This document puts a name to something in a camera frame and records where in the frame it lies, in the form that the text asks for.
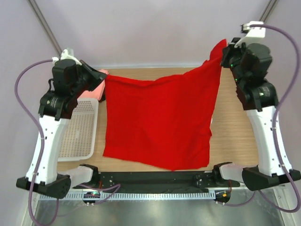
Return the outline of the red t-shirt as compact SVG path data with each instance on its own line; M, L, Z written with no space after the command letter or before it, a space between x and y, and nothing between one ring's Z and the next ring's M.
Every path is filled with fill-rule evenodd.
M172 171L206 167L226 45L221 40L183 74L154 81L108 75L103 155Z

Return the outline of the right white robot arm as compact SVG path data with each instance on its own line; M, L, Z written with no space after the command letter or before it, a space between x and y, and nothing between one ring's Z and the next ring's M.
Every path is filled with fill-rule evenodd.
M240 166L232 162L214 166L212 182L225 185L228 180L244 183L251 191L258 191L301 178L292 168L284 149L279 122L273 121L278 106L277 92L266 80L272 63L270 49L259 43L241 46L234 42L222 50L221 65L229 68L236 84L237 97L252 125L257 144L259 163Z

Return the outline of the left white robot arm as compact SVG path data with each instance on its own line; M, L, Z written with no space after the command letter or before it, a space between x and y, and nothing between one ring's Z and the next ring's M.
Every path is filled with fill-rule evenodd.
M39 135L31 165L24 177L16 180L16 187L36 192L56 199L64 198L68 191L76 186L87 185L95 188L99 185L98 168L81 164L75 169L58 173L57 163L63 137L70 122L78 98L85 91L93 91L107 77L82 60L72 58L51 59L52 78L49 88L40 99L36 119L23 102L20 106L31 117L38 128Z

